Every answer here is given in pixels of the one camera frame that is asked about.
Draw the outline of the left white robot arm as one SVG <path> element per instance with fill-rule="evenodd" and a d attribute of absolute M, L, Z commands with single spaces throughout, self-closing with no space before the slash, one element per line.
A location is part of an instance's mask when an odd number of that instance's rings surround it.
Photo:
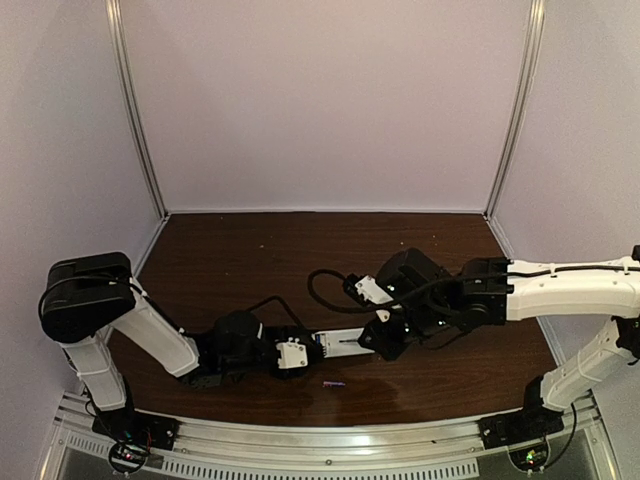
<path fill-rule="evenodd" d="M 268 327 L 252 309 L 223 316 L 203 333 L 185 331 L 134 278 L 122 252 L 53 264 L 38 315 L 44 333 L 61 346 L 101 412 L 123 410 L 132 403 L 103 335 L 107 327 L 196 389 L 216 387 L 226 378 L 253 371 L 288 379 L 324 357 L 323 347 L 300 321 Z"/>

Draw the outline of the white remote control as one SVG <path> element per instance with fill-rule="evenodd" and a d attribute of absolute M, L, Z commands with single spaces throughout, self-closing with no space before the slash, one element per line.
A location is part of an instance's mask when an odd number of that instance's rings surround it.
<path fill-rule="evenodd" d="M 321 347 L 325 359 L 374 354 L 373 350 L 358 343 L 363 330 L 364 328 L 360 327 L 318 331 L 312 338 Z"/>

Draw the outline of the purple battery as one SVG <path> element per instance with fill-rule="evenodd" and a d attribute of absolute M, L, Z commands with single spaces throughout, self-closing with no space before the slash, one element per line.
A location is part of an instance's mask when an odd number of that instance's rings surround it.
<path fill-rule="evenodd" d="M 323 381 L 322 382 L 323 388 L 344 388 L 345 386 L 346 386 L 346 383 L 341 381 Z"/>

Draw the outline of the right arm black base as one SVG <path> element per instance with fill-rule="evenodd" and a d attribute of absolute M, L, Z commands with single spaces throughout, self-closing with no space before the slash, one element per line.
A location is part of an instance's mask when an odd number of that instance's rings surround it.
<path fill-rule="evenodd" d="M 542 376 L 538 376 L 526 386 L 521 409 L 486 416 L 478 420 L 477 424 L 485 449 L 541 439 L 564 429 L 563 412 L 543 406 L 542 379 Z"/>

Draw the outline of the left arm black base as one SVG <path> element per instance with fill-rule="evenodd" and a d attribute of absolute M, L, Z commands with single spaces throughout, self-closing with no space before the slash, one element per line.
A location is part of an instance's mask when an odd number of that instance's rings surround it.
<path fill-rule="evenodd" d="M 121 408 L 103 412 L 94 409 L 92 431 L 115 441 L 129 441 L 142 447 L 171 451 L 179 422 L 170 417 Z"/>

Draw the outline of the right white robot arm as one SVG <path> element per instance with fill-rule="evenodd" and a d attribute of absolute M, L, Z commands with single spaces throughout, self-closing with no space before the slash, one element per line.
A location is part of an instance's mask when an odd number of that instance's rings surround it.
<path fill-rule="evenodd" d="M 595 338 L 530 382 L 522 414 L 552 418 L 623 365 L 639 360 L 639 259 L 532 263 L 505 257 L 467 262 L 453 275 L 417 249 L 394 255 L 374 277 L 345 282 L 374 313 L 359 339 L 386 359 L 447 328 L 462 333 L 547 315 L 604 315 Z"/>

